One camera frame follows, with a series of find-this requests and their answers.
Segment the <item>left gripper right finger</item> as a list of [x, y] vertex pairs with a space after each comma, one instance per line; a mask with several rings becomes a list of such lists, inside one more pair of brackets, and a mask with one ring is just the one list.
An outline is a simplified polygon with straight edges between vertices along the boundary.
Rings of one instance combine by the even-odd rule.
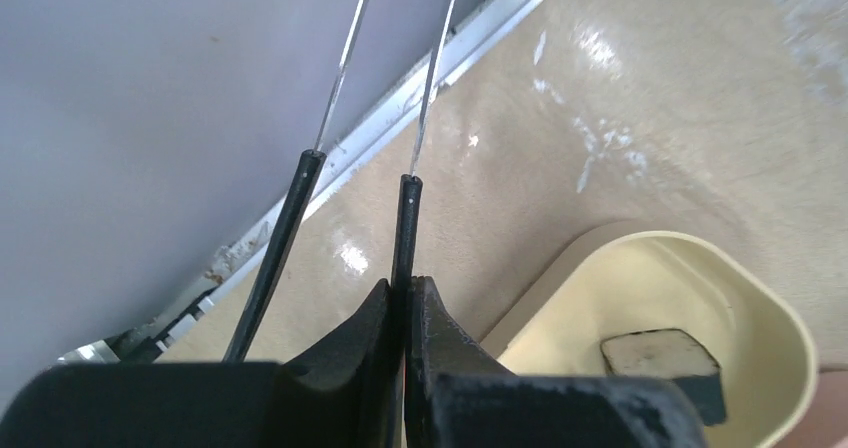
[[448, 313], [434, 280], [407, 294], [410, 447], [704, 447], [683, 392], [650, 378], [517, 375]]

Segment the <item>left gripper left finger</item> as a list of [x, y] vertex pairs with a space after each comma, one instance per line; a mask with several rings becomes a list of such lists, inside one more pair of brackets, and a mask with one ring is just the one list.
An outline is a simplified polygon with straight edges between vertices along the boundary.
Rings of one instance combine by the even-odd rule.
[[374, 447], [397, 367], [392, 292], [287, 363], [76, 363], [49, 369], [1, 420], [5, 447]]

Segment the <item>black metal tongs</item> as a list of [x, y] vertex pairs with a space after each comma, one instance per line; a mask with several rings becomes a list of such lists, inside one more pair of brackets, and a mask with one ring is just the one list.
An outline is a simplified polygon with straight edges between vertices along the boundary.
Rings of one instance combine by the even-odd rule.
[[[438, 69], [451, 27], [455, 3], [456, 0], [444, 0], [441, 3], [442, 26], [434, 38], [430, 52], [418, 116], [418, 135], [412, 151], [410, 168], [401, 176], [400, 181], [391, 288], [399, 292], [402, 300], [406, 299], [406, 290], [410, 287], [412, 280], [423, 190], [423, 182], [415, 175], [415, 171], [420, 158], [428, 111], [438, 91]], [[301, 154], [295, 177], [272, 230], [258, 275], [223, 356], [225, 363], [238, 363], [246, 358], [276, 290], [277, 282], [288, 259], [325, 159], [326, 156], [317, 148], [306, 150]]]

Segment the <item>black sushi piece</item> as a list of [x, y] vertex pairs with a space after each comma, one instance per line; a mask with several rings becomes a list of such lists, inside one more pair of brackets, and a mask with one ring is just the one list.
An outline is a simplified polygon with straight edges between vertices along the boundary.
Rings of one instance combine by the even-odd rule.
[[683, 391], [704, 425], [727, 421], [721, 365], [686, 331], [666, 328], [618, 335], [603, 340], [600, 352], [608, 374], [670, 381]]

